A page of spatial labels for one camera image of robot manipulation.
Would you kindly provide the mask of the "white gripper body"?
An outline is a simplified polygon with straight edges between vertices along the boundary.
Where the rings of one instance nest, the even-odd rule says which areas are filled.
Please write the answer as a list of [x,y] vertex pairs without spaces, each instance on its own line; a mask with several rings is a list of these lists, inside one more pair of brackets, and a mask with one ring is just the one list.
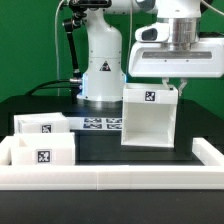
[[224,75],[224,38],[201,38],[187,49],[175,49],[165,39],[168,31],[156,26],[135,32],[129,58],[132,77],[219,78]]

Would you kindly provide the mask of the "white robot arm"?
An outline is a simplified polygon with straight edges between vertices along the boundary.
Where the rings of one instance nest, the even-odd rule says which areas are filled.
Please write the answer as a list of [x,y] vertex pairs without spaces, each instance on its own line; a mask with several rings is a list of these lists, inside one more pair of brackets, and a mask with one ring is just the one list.
[[198,78],[224,75],[224,38],[201,38],[202,0],[62,0],[73,17],[64,22],[67,33],[85,25],[89,65],[81,75],[80,99],[91,102],[122,100],[122,36],[104,15],[138,11],[157,21],[135,32],[128,63],[133,77]]

